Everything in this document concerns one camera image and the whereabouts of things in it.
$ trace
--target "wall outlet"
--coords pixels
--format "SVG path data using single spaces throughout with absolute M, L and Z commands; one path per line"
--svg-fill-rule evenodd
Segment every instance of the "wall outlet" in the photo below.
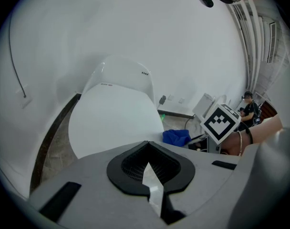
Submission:
M 32 101 L 32 97 L 31 97 L 29 86 L 25 85 L 23 87 L 23 89 L 25 91 L 26 97 L 24 97 L 24 94 L 23 94 L 23 91 L 22 91 L 21 88 L 16 91 L 16 95 L 18 97 L 18 101 L 19 101 L 20 106 L 21 106 L 22 109 L 24 109 L 26 107 L 26 105 L 28 105 Z
M 169 101 L 172 101 L 173 99 L 174 99 L 174 96 L 173 96 L 173 95 L 169 95 L 169 96 L 168 96 L 168 100 L 169 100 Z

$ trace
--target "floor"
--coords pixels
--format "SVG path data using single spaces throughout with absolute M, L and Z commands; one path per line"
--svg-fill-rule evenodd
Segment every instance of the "floor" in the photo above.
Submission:
M 75 156 L 71 148 L 68 135 L 69 120 L 73 108 L 69 111 L 69 113 L 62 121 L 51 142 L 50 148 L 45 158 L 41 182 L 44 182 L 49 178 L 52 178 L 62 169 L 66 168 L 75 160 L 77 160 L 77 157 Z M 165 118 L 163 119 L 164 130 L 165 131 L 170 129 L 182 130 L 184 129 L 184 125 L 187 120 L 188 119 L 186 118 L 165 116 Z M 190 119 L 186 125 L 186 128 L 189 130 L 191 138 L 198 135 L 194 123 L 195 123 L 194 120 Z

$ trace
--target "white wall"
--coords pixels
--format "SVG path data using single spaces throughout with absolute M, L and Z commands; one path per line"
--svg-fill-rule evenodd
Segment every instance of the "white wall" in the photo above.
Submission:
M 203 93 L 237 106 L 246 84 L 235 23 L 218 0 L 22 0 L 11 47 L 33 101 L 21 109 L 9 58 L 8 21 L 0 32 L 0 166 L 28 196 L 40 144 L 66 103 L 105 56 L 121 54 L 151 70 L 161 109 L 192 115 Z M 179 99 L 185 98 L 183 104 Z

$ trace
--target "blue cloth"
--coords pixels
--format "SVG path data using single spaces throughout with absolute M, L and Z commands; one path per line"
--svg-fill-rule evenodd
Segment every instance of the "blue cloth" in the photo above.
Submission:
M 163 132 L 163 142 L 178 147 L 183 147 L 192 141 L 188 130 L 168 130 Z

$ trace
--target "white chair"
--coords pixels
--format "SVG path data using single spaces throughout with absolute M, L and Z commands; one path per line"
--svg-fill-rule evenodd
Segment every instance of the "white chair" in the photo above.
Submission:
M 153 81 L 141 64 L 107 57 L 88 80 L 69 121 L 78 158 L 138 141 L 162 141 Z

